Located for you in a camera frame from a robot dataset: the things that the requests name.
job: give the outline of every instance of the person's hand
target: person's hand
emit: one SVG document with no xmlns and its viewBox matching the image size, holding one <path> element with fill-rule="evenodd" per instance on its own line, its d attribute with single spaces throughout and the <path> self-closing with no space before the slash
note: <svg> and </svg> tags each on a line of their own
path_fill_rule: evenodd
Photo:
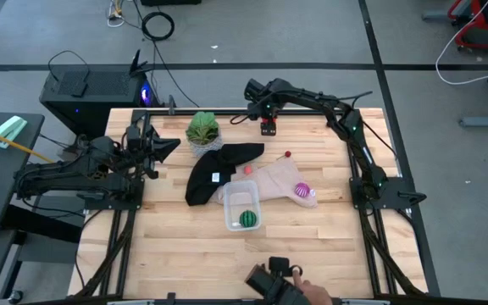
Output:
<svg viewBox="0 0 488 305">
<path fill-rule="evenodd" d="M 310 301 L 310 305 L 332 305 L 329 292 L 324 287 L 312 285 L 309 280 L 302 281 L 298 270 L 293 270 L 293 283 Z"/>
</svg>

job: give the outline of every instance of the pink towel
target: pink towel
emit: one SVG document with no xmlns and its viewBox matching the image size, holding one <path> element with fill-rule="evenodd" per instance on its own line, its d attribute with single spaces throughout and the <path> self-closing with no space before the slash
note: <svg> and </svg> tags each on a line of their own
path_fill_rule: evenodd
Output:
<svg viewBox="0 0 488 305">
<path fill-rule="evenodd" d="M 252 173 L 249 175 L 244 174 L 244 167 L 247 165 L 252 166 Z M 230 180 L 255 181 L 258 185 L 260 201 L 288 197 L 305 208 L 316 208 L 318 206 L 318 201 L 312 194 L 302 198 L 295 193 L 297 183 L 305 181 L 292 158 L 280 158 L 261 169 L 257 169 L 254 164 L 243 164 L 236 167 L 236 174 L 233 174 Z M 219 204 L 224 203 L 223 186 L 218 188 L 212 199 Z"/>
</svg>

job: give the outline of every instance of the gray floor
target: gray floor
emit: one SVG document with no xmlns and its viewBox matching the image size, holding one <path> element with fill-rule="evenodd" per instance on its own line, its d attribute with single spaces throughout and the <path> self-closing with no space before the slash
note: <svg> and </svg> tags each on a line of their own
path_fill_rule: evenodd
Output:
<svg viewBox="0 0 488 305">
<path fill-rule="evenodd" d="M 427 8 L 449 1 L 367 0 L 384 64 L 433 64 L 454 34 L 449 24 L 425 23 Z M 92 64 L 125 64 L 141 48 L 153 54 L 140 31 L 111 29 L 108 0 L 8 0 L 0 13 L 0 64 L 45 64 L 70 48 Z M 150 8 L 141 8 L 143 12 Z M 163 7 L 175 18 L 175 35 L 159 48 L 168 63 L 360 63 L 371 64 L 366 32 L 354 0 L 205 0 L 198 6 Z M 127 19 L 136 23 L 132 4 Z M 78 63 L 63 56 L 58 63 Z M 488 64 L 488 55 L 450 47 L 445 64 Z M 374 71 L 327 69 L 175 70 L 175 78 L 203 106 L 244 106 L 244 85 L 283 77 L 310 90 L 374 95 L 362 107 L 383 107 Z M 463 129 L 464 115 L 488 115 L 488 85 L 449 86 L 435 72 L 387 71 L 387 79 L 419 191 L 424 222 L 443 296 L 488 299 L 488 129 Z M 467 80 L 487 72 L 444 72 Z M 46 115 L 42 132 L 60 141 L 72 133 L 38 102 L 46 71 L 0 72 L 0 111 Z M 159 94 L 177 92 L 166 72 L 157 71 Z M 36 150 L 56 158 L 58 148 L 39 140 Z M 17 287 L 25 301 L 64 297 L 72 266 L 28 264 Z"/>
</svg>

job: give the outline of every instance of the black towel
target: black towel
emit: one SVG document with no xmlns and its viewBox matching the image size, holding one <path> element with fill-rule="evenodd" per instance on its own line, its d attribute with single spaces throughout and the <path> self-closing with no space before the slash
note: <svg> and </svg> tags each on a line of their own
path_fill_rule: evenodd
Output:
<svg viewBox="0 0 488 305">
<path fill-rule="evenodd" d="M 219 186 L 230 182 L 237 165 L 252 161 L 263 152 L 263 143 L 243 143 L 225 144 L 218 151 L 205 153 L 193 167 L 187 181 L 187 204 L 205 204 Z"/>
</svg>

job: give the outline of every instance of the butcher block tabletop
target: butcher block tabletop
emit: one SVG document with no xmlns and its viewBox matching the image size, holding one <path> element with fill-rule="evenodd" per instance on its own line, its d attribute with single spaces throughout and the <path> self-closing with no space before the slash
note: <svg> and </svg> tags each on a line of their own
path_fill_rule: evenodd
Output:
<svg viewBox="0 0 488 305">
<path fill-rule="evenodd" d="M 113 109 L 107 136 L 120 141 L 132 111 Z M 370 127 L 391 143 L 382 109 L 360 111 Z M 372 297 L 363 234 L 348 185 L 351 171 L 346 143 L 325 127 L 322 115 L 281 115 L 276 136 L 261 136 L 257 121 L 231 125 L 229 119 L 216 116 L 224 143 L 263 142 L 264 154 L 254 160 L 258 167 L 291 151 L 306 183 L 315 190 L 319 206 L 303 208 L 286 198 L 264 201 L 257 230 L 227 230 L 223 205 L 209 202 L 190 207 L 184 198 L 197 162 L 185 134 L 191 116 L 155 115 L 152 124 L 159 135 L 180 138 L 181 144 L 163 164 L 156 164 L 159 178 L 146 179 L 143 205 L 133 230 L 124 298 L 166 298 L 168 292 L 186 299 L 261 298 L 244 279 L 256 263 L 267 263 L 271 256 L 287 257 L 291 264 L 302 266 L 302 278 L 324 286 L 332 297 Z M 369 130 L 365 129 L 365 135 L 375 162 L 389 176 L 397 176 L 392 152 Z M 411 225 L 395 211 L 381 213 L 391 256 L 406 276 L 426 291 Z M 82 233 L 77 262 L 85 281 L 104 259 L 113 215 L 114 211 L 102 211 Z M 123 215 L 120 229 L 125 220 Z M 387 292 L 383 264 L 376 257 L 382 291 Z M 119 257 L 109 292 L 115 291 L 118 267 Z M 80 289 L 75 270 L 69 294 Z"/>
</svg>

